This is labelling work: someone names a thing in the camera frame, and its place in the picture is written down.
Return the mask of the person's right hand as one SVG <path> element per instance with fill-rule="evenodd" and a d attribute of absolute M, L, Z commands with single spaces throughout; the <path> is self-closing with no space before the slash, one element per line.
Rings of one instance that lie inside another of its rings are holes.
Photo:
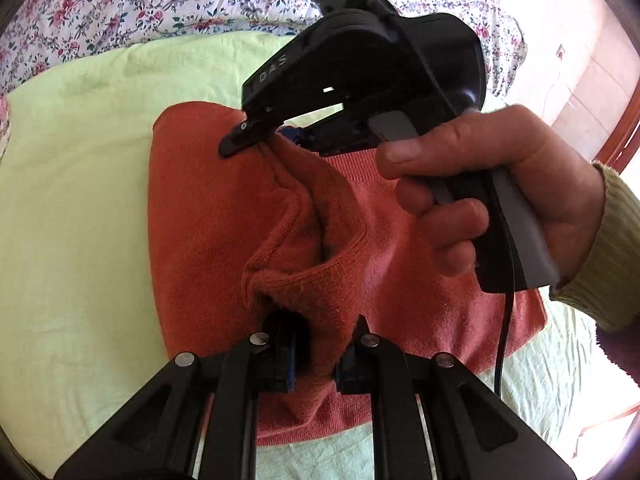
<path fill-rule="evenodd" d="M 418 219 L 440 273 L 468 272 L 474 240 L 490 226 L 477 198 L 443 204 L 429 178 L 488 174 L 505 212 L 527 212 L 539 226 L 559 278 L 572 280 L 587 260 L 604 215 L 602 172 L 528 108 L 468 113 L 413 139 L 378 147 L 378 172 L 397 183 L 401 208 Z"/>

